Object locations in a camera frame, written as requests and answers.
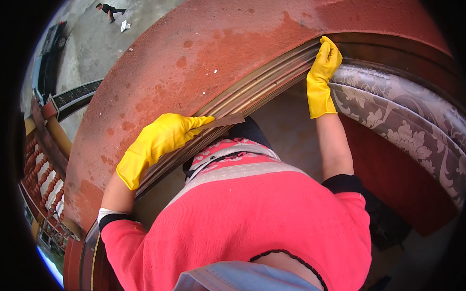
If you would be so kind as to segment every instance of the yellow rubber glove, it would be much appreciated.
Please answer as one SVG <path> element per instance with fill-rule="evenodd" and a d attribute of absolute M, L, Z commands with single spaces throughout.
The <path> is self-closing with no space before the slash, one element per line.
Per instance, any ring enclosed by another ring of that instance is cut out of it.
<path fill-rule="evenodd" d="M 202 131 L 193 128 L 214 120 L 212 116 L 184 117 L 175 113 L 162 114 L 143 128 L 116 166 L 116 173 L 130 190 L 137 189 L 139 179 L 162 155 L 183 147 L 188 140 Z"/>
<path fill-rule="evenodd" d="M 323 36 L 320 42 L 321 48 L 306 78 L 311 118 L 337 113 L 330 97 L 329 79 L 341 65 L 343 57 L 327 36 Z"/>

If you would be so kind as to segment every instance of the man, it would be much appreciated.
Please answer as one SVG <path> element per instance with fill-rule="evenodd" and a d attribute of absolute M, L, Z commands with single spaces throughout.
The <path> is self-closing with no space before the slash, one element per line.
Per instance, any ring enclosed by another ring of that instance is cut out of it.
<path fill-rule="evenodd" d="M 149 232 L 130 220 L 149 166 L 213 117 L 163 114 L 128 148 L 97 221 L 125 290 L 357 291 L 371 263 L 370 218 L 346 134 L 330 98 L 342 62 L 327 37 L 307 76 L 325 181 L 281 162 L 252 119 L 197 154 L 185 187 Z"/>
<path fill-rule="evenodd" d="M 104 11 L 109 16 L 110 23 L 115 21 L 115 18 L 113 17 L 113 13 L 121 12 L 121 15 L 123 15 L 124 12 L 126 11 L 126 9 L 116 9 L 113 6 L 110 6 L 108 4 L 102 4 L 102 3 L 97 4 L 96 9 Z"/>

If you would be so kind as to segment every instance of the black car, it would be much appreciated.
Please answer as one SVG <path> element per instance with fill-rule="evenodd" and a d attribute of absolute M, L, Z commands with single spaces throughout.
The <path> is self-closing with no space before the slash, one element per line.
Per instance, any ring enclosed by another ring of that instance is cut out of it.
<path fill-rule="evenodd" d="M 32 90 L 44 105 L 49 95 L 55 95 L 58 53 L 63 50 L 66 37 L 63 35 L 67 21 L 60 21 L 47 31 L 41 55 L 35 59 L 32 76 Z"/>

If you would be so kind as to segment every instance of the damask pattern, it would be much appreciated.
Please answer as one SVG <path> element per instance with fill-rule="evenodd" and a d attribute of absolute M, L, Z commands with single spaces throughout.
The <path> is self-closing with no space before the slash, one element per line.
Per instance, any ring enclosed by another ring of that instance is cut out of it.
<path fill-rule="evenodd" d="M 466 193 L 466 119 L 432 91 L 399 76 L 342 64 L 330 81 L 337 111 L 411 155 L 458 208 Z"/>

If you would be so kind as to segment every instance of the white stripe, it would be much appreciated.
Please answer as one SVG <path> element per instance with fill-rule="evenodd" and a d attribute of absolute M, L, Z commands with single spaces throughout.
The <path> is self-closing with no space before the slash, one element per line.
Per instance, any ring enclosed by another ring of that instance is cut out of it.
<path fill-rule="evenodd" d="M 306 173 L 300 169 L 293 167 L 291 165 L 285 164 L 283 162 L 258 162 L 245 165 L 236 165 L 230 167 L 223 167 L 220 169 L 214 169 L 210 172 L 202 174 L 199 177 L 191 180 L 168 204 L 165 206 L 167 208 L 170 204 L 178 200 L 182 195 L 184 195 L 189 190 L 200 186 L 205 183 L 214 182 L 214 181 L 224 181 L 236 178 L 250 177 L 268 173 L 278 173 L 278 172 L 298 172 L 308 176 Z"/>

